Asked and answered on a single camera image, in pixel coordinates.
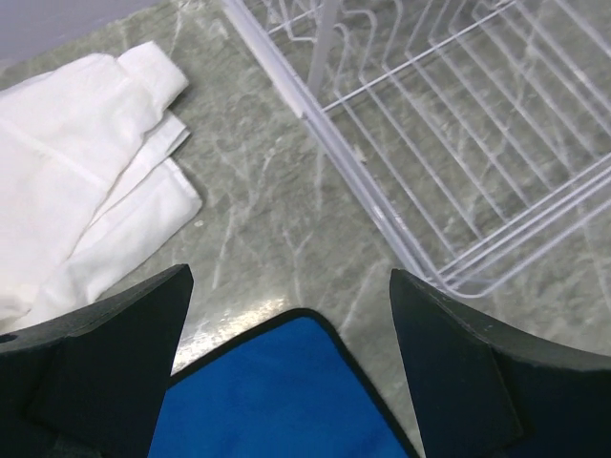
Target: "white wire rack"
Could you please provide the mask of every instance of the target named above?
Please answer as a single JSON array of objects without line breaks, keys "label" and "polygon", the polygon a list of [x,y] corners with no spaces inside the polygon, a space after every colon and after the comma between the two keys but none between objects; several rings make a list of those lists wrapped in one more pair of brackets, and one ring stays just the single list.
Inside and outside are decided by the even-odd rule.
[{"label": "white wire rack", "polygon": [[485,295],[611,205],[604,0],[224,2],[416,275]]}]

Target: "black border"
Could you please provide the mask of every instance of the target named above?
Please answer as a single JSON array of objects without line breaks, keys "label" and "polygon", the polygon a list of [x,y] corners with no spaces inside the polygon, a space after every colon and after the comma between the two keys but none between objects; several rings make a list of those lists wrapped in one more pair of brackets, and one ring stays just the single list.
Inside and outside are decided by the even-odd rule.
[{"label": "black border", "polygon": [[369,395],[369,398],[373,401],[378,411],[382,414],[382,417],[386,421],[390,430],[394,434],[394,437],[396,437],[403,450],[408,454],[408,456],[410,456],[410,458],[419,458],[420,455],[418,455],[415,448],[411,444],[410,439],[408,439],[408,435],[405,433],[403,428],[401,428],[401,425],[399,425],[399,422],[394,417],[389,407],[384,402],[384,399],[382,399],[382,396],[377,391],[365,371],[357,363],[354,356],[352,356],[352,354],[342,341],[342,338],[335,330],[335,327],[333,327],[333,324],[331,324],[327,320],[327,318],[325,318],[319,312],[317,312],[316,310],[312,310],[311,308],[293,308],[291,310],[287,310],[281,313],[280,315],[270,320],[267,320],[266,322],[263,322],[251,329],[244,331],[239,336],[234,337],[229,342],[224,343],[223,345],[215,348],[210,353],[202,356],[198,360],[186,366],[183,370],[174,374],[170,378],[170,386],[174,386],[189,377],[190,375],[193,375],[205,365],[212,363],[213,361],[217,360],[225,353],[228,353],[234,348],[237,348],[238,346],[253,340],[254,338],[264,334],[267,331],[276,329],[277,327],[292,322],[293,320],[296,320],[298,318],[311,318],[323,328],[323,330],[328,334],[328,336],[335,344],[335,347],[339,351],[342,359],[346,362],[352,373],[356,376],[358,381],[361,383],[361,385]]}]

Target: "marble surface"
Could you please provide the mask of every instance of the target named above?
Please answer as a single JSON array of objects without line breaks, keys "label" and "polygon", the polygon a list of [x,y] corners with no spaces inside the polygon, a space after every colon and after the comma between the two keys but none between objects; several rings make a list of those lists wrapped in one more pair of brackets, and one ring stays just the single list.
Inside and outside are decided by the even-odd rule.
[{"label": "marble surface", "polygon": [[[218,0],[175,0],[140,11],[5,70],[0,74],[0,89],[90,52],[117,55],[148,40],[155,40],[166,50],[191,81],[172,107],[193,132],[176,159],[205,203],[192,222],[109,294],[174,263],[191,266],[195,289],[175,370],[288,308],[314,308],[337,326],[348,348],[421,449],[390,316],[388,282],[397,260],[324,153],[276,94],[222,13]],[[475,40],[472,45],[492,59],[485,48],[490,40],[487,43]],[[468,56],[464,54],[461,57],[456,53],[452,58],[455,65],[464,65],[467,71]],[[299,68],[306,68],[308,58],[307,52],[291,54]],[[456,81],[443,73],[447,63],[425,64],[427,72],[438,78],[443,94],[456,101],[456,107],[477,113],[464,89],[461,92]],[[602,78],[597,84],[604,83],[599,73],[592,75]],[[464,177],[448,164],[446,150],[440,147],[431,125],[443,127],[444,133],[455,133],[449,144],[461,148],[465,155],[473,150],[469,148],[473,142],[463,141],[464,133],[455,121],[451,123],[448,109],[438,95],[427,90],[421,74],[412,73],[409,81],[411,107],[401,101],[405,97],[382,93],[380,97],[386,97],[389,104],[395,101],[390,108],[404,125],[413,127],[417,143],[431,160],[437,160],[440,176],[464,193],[461,201],[472,204],[470,211],[485,230],[491,218],[489,209],[478,204],[473,186],[462,189]],[[414,106],[420,108],[419,117],[414,115]],[[352,108],[368,121],[390,154],[395,154],[394,160],[405,160],[397,154],[405,150],[404,138],[397,137],[396,131],[392,133],[375,104],[355,103]],[[432,121],[423,121],[422,114]],[[407,215],[414,231],[426,236],[426,226],[418,222],[419,213],[407,204],[401,206],[388,169],[376,163],[367,141],[363,143],[362,135],[351,126],[352,121],[346,114],[338,114],[335,120],[350,142],[366,145],[362,154],[369,168]],[[477,120],[469,119],[474,129]],[[526,132],[520,131],[519,124],[512,126],[516,136]],[[527,142],[528,138],[532,135],[522,136],[520,141]],[[569,149],[572,140],[567,135],[563,138],[562,144]],[[482,166],[476,157],[465,160],[471,160],[474,167]],[[432,217],[454,242],[468,243],[462,238],[469,232],[463,231],[458,222],[450,222],[451,208],[444,206],[431,180],[426,174],[416,173],[417,169],[410,170],[413,162],[405,161],[402,173],[420,195],[430,200]],[[545,170],[552,179],[554,171],[560,169]],[[498,177],[485,175],[491,173],[485,167],[479,173],[488,179],[483,184],[490,186],[493,196],[509,202],[503,208],[511,213],[514,204],[507,200],[511,193],[498,184]],[[537,192],[536,187],[528,186],[528,179],[520,183],[529,192]],[[609,193],[597,196],[601,201],[608,197]],[[567,218],[575,218],[577,212]],[[611,212],[601,214],[493,295],[470,305],[540,337],[611,354],[609,224]],[[434,239],[429,244],[432,253],[443,260],[443,247]]]}]

